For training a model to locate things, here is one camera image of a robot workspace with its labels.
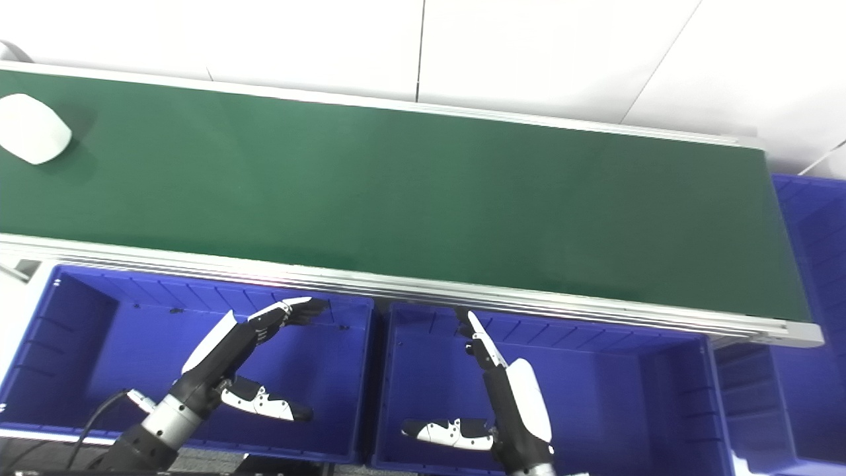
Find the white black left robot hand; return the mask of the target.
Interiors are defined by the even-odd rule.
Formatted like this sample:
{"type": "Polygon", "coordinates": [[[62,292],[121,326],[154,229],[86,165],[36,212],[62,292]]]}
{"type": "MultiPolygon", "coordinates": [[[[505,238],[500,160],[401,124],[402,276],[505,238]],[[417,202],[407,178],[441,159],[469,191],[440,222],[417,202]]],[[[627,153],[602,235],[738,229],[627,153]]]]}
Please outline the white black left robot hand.
{"type": "Polygon", "coordinates": [[[300,296],[277,301],[245,321],[229,311],[194,349],[167,394],[200,420],[227,405],[265,418],[311,421],[314,410],[310,407],[293,403],[237,373],[254,350],[281,329],[309,325],[327,307],[326,300],[300,296]]]}

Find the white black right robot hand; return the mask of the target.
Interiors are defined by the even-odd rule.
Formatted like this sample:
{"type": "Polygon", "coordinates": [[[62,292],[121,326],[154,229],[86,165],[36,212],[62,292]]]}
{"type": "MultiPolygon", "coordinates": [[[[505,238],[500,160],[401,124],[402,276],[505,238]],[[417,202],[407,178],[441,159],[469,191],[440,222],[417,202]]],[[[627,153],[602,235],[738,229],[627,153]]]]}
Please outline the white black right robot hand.
{"type": "Polygon", "coordinates": [[[414,420],[401,432],[411,439],[463,451],[489,452],[508,475],[554,475],[552,423],[531,362],[508,364],[474,311],[457,308],[465,352],[482,371],[494,422],[484,419],[414,420]]]}

